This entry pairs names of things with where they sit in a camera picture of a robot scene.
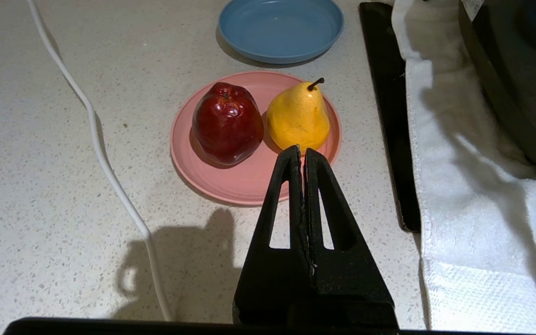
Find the red apple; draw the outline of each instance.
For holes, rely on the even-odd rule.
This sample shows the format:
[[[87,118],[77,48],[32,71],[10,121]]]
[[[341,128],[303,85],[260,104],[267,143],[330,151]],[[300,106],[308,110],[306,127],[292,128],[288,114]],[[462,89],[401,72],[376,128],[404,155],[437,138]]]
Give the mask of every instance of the red apple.
[[[235,165],[260,146],[264,124],[249,91],[217,82],[195,108],[192,129],[202,150],[221,165]]]

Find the towel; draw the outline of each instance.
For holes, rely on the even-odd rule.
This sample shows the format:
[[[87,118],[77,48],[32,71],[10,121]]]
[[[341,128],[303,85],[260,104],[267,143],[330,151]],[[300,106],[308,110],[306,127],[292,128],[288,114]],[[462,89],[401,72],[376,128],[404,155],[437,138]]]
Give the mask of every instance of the towel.
[[[431,329],[536,333],[536,166],[497,124],[457,0],[397,0]]]

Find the cable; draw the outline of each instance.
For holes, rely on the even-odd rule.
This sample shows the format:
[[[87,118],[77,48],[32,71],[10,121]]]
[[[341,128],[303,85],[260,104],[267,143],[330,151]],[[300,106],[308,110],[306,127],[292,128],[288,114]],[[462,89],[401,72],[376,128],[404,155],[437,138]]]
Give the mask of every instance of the cable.
[[[51,41],[49,40],[49,37],[47,37],[43,22],[40,18],[38,9],[36,8],[36,5],[34,4],[33,0],[27,1],[28,5],[30,6],[30,13],[32,14],[32,19],[34,19],[34,23],[36,24],[36,28],[39,32],[40,38],[43,40],[43,44],[45,44],[45,47],[47,47],[47,51],[49,51],[51,57],[53,57],[53,60],[55,61],[55,63],[57,63],[57,66],[59,66],[59,70],[63,72],[63,76],[66,77],[67,81],[70,83],[70,86],[72,87],[72,89],[74,89],[74,91],[76,92],[81,102],[84,104],[88,111],[88,120],[90,121],[92,142],[94,144],[94,151],[96,152],[96,158],[98,159],[98,163],[100,163],[100,167],[105,173],[105,176],[107,176],[107,180],[109,180],[111,186],[115,190],[117,197],[119,197],[121,203],[123,204],[123,206],[125,206],[125,209],[127,210],[129,216],[132,217],[132,220],[136,224],[136,227],[138,228],[140,233],[142,233],[144,243],[146,244],[146,250],[148,252],[148,258],[150,260],[150,268],[153,276],[154,288],[157,293],[158,305],[160,305],[162,316],[167,322],[169,322],[171,320],[171,315],[168,311],[167,297],[164,294],[164,289],[162,288],[162,278],[160,275],[160,271],[158,271],[157,255],[156,250],[154,249],[153,238],[152,234],[150,234],[150,229],[148,229],[146,223],[143,222],[142,218],[140,217],[140,214],[138,213],[136,208],[134,208],[134,205],[125,194],[125,191],[123,191],[121,184],[119,184],[119,181],[117,181],[117,177],[111,170],[111,166],[109,166],[109,163],[105,158],[105,155],[102,151],[101,141],[98,137],[98,129],[96,128],[96,113],[92,108],[92,104],[88,100],[86,94],[84,94],[83,91],[80,89],[70,72],[67,70],[65,64],[63,64],[63,61],[61,61],[59,55],[51,45]]]

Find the pear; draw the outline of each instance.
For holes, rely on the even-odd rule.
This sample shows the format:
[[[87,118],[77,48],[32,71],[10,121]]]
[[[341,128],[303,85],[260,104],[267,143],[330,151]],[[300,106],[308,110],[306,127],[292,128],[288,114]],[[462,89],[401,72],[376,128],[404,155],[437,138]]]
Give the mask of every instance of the pear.
[[[322,91],[314,83],[303,82],[279,93],[268,107],[268,133],[281,149],[298,144],[301,154],[324,144],[330,133],[330,121]]]

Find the countertop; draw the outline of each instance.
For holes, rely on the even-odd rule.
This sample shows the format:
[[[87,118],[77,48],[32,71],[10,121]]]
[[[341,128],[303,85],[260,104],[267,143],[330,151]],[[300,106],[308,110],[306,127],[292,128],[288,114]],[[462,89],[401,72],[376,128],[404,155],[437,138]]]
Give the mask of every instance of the countertop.
[[[342,122],[333,165],[396,304],[424,328],[419,251],[400,230],[357,7],[309,63],[266,66],[217,40],[227,0],[38,1],[70,72],[100,117],[108,158],[153,231],[172,308],[230,322],[259,208],[206,199],[179,178],[169,132],[181,104],[217,78],[274,70],[322,86]],[[0,333],[24,316],[161,320],[140,233],[110,189],[87,113],[49,57],[23,1],[0,0]],[[279,206],[273,245],[287,244]]]

